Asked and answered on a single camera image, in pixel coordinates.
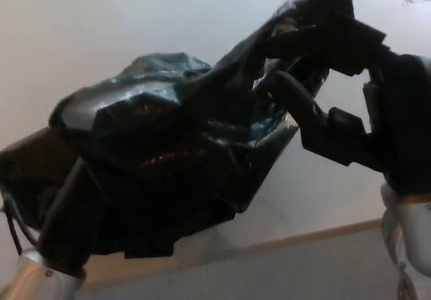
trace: black plastic part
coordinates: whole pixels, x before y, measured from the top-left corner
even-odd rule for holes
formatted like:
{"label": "black plastic part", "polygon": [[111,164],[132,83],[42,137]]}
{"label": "black plastic part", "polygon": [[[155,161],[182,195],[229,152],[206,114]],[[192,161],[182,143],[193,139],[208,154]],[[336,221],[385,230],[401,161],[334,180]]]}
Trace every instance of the black plastic part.
{"label": "black plastic part", "polygon": [[378,151],[361,118],[338,108],[324,114],[304,86],[288,73],[277,72],[271,88],[299,124],[306,150],[345,166],[356,162],[382,171]]}
{"label": "black plastic part", "polygon": [[387,55],[364,87],[385,179],[401,195],[431,191],[431,62]]}
{"label": "black plastic part", "polygon": [[274,36],[259,49],[280,59],[306,53],[335,71],[354,76],[376,62],[385,36],[352,16],[334,11],[322,24]]}

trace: black cable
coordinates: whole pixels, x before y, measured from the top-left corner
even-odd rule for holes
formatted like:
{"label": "black cable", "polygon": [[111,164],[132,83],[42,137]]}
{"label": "black cable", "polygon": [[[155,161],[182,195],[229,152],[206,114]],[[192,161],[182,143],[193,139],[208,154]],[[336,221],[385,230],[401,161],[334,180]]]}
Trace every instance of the black cable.
{"label": "black cable", "polygon": [[7,204],[6,208],[9,208],[18,223],[18,226],[20,226],[22,233],[26,237],[26,239],[32,244],[34,247],[36,247],[36,244],[38,243],[37,240],[34,238],[26,224],[24,223],[23,218],[21,217],[20,209],[18,209],[15,200],[13,199],[12,195],[10,193],[5,193],[3,195],[3,201],[5,204]]}
{"label": "black cable", "polygon": [[18,234],[16,233],[15,224],[13,223],[13,218],[10,213],[9,206],[5,202],[3,206],[4,213],[6,215],[7,219],[7,225],[9,226],[9,230],[12,235],[13,243],[15,244],[16,251],[18,252],[18,255],[20,256],[22,254],[22,246],[20,242],[20,238],[18,237]]}

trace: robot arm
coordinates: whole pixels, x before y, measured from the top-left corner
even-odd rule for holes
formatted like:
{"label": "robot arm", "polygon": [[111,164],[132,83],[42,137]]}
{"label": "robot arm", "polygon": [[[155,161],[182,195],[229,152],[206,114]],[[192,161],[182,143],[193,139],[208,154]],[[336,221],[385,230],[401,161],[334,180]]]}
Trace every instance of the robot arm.
{"label": "robot arm", "polygon": [[[337,36],[330,36],[333,28],[341,30]],[[280,102],[298,122],[305,149],[383,173],[383,233],[400,271],[400,299],[431,299],[431,61],[391,52],[382,44],[384,37],[335,14],[322,26],[285,33],[262,46],[279,58],[289,54],[287,47],[298,47],[309,59],[348,76],[368,69],[363,91],[371,133],[360,118],[338,108],[324,113],[291,73],[277,72],[266,86],[280,93]],[[308,46],[312,38],[325,44]]]}

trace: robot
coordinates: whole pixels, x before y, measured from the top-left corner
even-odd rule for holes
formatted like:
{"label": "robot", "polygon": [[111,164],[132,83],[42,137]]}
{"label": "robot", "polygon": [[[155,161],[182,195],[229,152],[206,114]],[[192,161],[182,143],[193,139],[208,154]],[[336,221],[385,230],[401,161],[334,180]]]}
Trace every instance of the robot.
{"label": "robot", "polygon": [[[6,299],[68,299],[93,253],[170,256],[181,237],[232,220],[299,128],[305,149],[385,176],[399,298],[431,299],[431,61],[384,39],[355,20],[352,0],[295,0],[213,67],[147,55],[64,98],[49,127],[0,153],[22,257]],[[330,69],[368,70],[370,133],[314,101]],[[13,218],[34,250],[22,253]]]}

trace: black trash bag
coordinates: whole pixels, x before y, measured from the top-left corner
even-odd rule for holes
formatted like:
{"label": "black trash bag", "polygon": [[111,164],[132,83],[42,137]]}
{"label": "black trash bag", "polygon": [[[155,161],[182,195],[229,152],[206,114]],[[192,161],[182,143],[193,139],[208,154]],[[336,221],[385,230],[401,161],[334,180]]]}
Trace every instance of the black trash bag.
{"label": "black trash bag", "polygon": [[[273,34],[319,24],[352,0],[295,0],[213,67],[184,53],[137,58],[118,76],[55,108],[49,127],[0,153],[0,184],[40,229],[78,157],[112,206],[97,254],[170,256],[183,236],[244,212],[298,126],[277,97],[255,90],[292,61],[257,49]],[[315,95],[329,70],[302,68]]]}

